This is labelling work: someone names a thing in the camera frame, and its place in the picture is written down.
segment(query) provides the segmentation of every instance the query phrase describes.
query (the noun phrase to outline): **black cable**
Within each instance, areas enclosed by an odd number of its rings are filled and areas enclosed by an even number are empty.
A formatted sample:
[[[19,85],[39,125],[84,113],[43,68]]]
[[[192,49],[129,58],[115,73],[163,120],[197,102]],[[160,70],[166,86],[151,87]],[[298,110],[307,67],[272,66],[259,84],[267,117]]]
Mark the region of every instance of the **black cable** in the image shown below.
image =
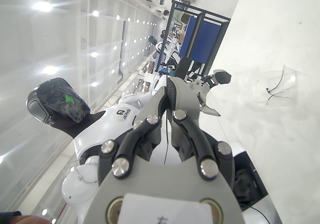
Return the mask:
[[[275,88],[273,88],[273,89],[271,89],[271,90],[269,90],[269,88],[267,88],[266,89],[266,91],[268,92],[268,94],[270,94],[271,96],[269,97],[269,99],[266,101],[266,105],[268,104],[268,101],[271,99],[271,97],[279,97],[279,96],[276,96],[277,94],[280,94],[280,93],[282,93],[282,92],[284,92],[284,91],[286,91],[286,90],[288,90],[289,88],[287,88],[287,89],[285,89],[285,90],[283,90],[283,91],[281,91],[281,92],[278,92],[278,93],[275,93],[275,94],[271,94],[271,92],[274,90],[274,89],[276,89],[278,86],[279,86],[279,84],[281,83],[281,81],[282,81],[282,79],[283,79],[283,75],[284,75],[284,69],[282,69],[282,75],[281,75],[281,79],[280,79],[280,81],[279,81],[279,83],[277,84],[277,86],[275,87]]]
[[[252,208],[252,209],[258,211],[261,215],[263,215],[263,217],[265,218],[265,220],[266,220],[269,224],[271,224],[270,221],[267,219],[267,217],[266,217],[260,210],[254,208],[254,207],[252,207],[252,206],[248,206],[248,205],[246,205],[246,204],[241,204],[241,203],[239,203],[239,204],[240,204],[240,206],[245,206],[246,209]]]
[[[166,77],[166,81],[167,81],[167,93],[168,93],[168,63],[166,65],[166,71],[167,71],[167,77]],[[167,133],[167,151],[165,152],[165,159],[164,159],[164,163],[166,162],[166,159],[167,159],[167,154],[168,154],[168,147],[169,147],[169,137],[168,137],[168,96],[167,96],[167,110],[166,110],[166,121],[165,121],[165,130],[166,130],[166,133]]]
[[[268,93],[271,93],[274,89],[276,89],[279,86],[279,84],[281,83],[282,78],[283,78],[283,73],[284,73],[284,69],[282,69],[281,79],[280,79],[279,83],[277,84],[277,86],[275,88],[271,89],[271,90],[269,90],[269,88],[266,89],[268,91]]]
[[[269,224],[271,224],[270,221],[267,219],[267,217],[266,217],[260,210],[254,208],[254,207],[252,207],[252,206],[249,206],[249,207],[252,208],[252,209],[254,209],[254,210],[256,210],[256,211],[258,211],[261,215],[264,216],[264,218],[266,219],[266,221],[267,221]]]

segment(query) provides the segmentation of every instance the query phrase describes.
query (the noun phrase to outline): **black metal frame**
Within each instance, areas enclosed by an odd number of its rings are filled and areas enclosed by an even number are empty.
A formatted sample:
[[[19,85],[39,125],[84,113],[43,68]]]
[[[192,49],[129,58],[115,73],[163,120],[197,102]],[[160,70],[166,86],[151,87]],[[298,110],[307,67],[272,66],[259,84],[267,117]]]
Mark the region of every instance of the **black metal frame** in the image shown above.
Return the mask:
[[[218,35],[217,35],[217,38],[211,48],[211,51],[210,51],[210,54],[209,54],[209,57],[204,65],[204,68],[201,72],[201,76],[204,76],[204,75],[208,75],[209,73],[209,70],[212,66],[212,63],[217,55],[217,52],[219,50],[219,47],[220,47],[220,44],[222,42],[222,39],[224,37],[224,34],[229,26],[229,23],[230,23],[230,18],[228,17],[225,17],[225,16],[221,16],[219,14],[216,14],[216,13],[213,13],[213,12],[210,12],[210,11],[207,11],[207,10],[204,10],[204,9],[200,9],[200,8],[197,8],[197,7],[193,7],[193,6],[190,6],[188,4],[185,4],[185,3],[181,3],[181,2],[178,2],[178,1],[175,1],[175,0],[172,0],[172,6],[171,6],[171,10],[170,10],[170,14],[169,14],[169,18],[168,18],[168,23],[167,23],[167,27],[165,29],[165,35],[164,35],[164,39],[163,39],[163,42],[162,42],[162,46],[161,46],[161,50],[160,50],[160,56],[159,56],[159,60],[158,60],[158,64],[156,66],[156,71],[159,71],[159,67],[160,67],[160,64],[161,64],[161,58],[162,58],[162,55],[163,55],[163,52],[164,52],[164,48],[165,48],[165,44],[167,42],[167,38],[168,38],[168,35],[169,35],[169,31],[170,31],[170,26],[171,26],[171,21],[172,21],[172,18],[173,18],[173,15],[174,15],[174,11],[175,10],[179,10],[179,11],[184,11],[180,8],[177,8],[176,5],[180,5],[180,6],[184,6],[188,9],[193,9],[195,11],[199,11],[199,13],[196,13],[196,12],[192,12],[192,11],[187,11],[187,13],[191,14],[191,15],[194,15],[197,17],[196,19],[196,22],[195,22],[195,26],[193,27],[193,31],[192,31],[192,34],[191,34],[191,38],[189,40],[189,43],[188,43],[188,46],[187,46],[187,49],[186,49],[186,53],[185,53],[185,57],[190,57],[191,54],[192,54],[192,51],[194,49],[194,46],[195,46],[195,42],[197,40],[197,37],[198,37],[198,34],[199,34],[199,29],[201,28],[201,25],[202,25],[202,22],[203,20],[206,20],[208,22],[215,22],[220,24],[220,30],[218,32]]]

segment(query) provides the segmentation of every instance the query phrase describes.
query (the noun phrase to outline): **white label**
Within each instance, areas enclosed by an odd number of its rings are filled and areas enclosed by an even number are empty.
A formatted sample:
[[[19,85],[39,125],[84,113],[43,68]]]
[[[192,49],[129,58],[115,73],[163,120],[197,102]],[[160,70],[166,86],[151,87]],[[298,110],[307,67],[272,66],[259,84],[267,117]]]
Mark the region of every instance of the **white label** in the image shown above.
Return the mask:
[[[128,193],[118,224],[213,224],[208,204]]]

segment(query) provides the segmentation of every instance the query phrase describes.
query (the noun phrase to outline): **humanoid robot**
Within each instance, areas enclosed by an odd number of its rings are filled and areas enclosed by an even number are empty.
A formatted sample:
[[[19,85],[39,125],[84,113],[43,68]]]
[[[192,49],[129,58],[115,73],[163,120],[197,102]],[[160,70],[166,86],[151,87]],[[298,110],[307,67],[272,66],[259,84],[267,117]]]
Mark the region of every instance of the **humanoid robot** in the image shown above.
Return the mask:
[[[155,45],[156,51],[160,53],[162,47],[162,41]],[[176,38],[171,38],[168,36],[166,46],[164,49],[164,54],[166,55],[165,63],[173,66],[177,66],[180,62],[179,57],[180,44]]]
[[[211,208],[211,223],[244,223],[232,193],[231,147],[199,128],[200,111],[219,116],[206,106],[206,94],[230,78],[223,70],[191,84],[164,76],[152,91],[122,98],[96,114],[90,114],[89,106],[62,78],[36,87],[28,96],[29,112],[74,139],[80,165],[65,178],[61,190],[78,223],[118,223],[125,217],[119,212],[126,193],[201,201]],[[174,167],[148,162],[161,141],[165,111],[171,144],[182,161]]]

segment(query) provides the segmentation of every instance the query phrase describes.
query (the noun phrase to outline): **white tabletop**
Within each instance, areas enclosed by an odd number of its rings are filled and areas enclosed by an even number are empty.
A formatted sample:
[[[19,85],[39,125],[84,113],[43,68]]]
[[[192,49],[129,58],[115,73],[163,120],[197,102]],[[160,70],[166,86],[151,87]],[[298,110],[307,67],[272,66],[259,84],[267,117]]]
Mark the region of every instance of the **white tabletop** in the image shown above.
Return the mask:
[[[283,65],[297,71],[296,104],[259,103],[261,74],[282,71]],[[320,0],[239,0],[214,69],[232,74],[231,83],[214,87],[211,97],[247,150],[283,224],[319,223]]]

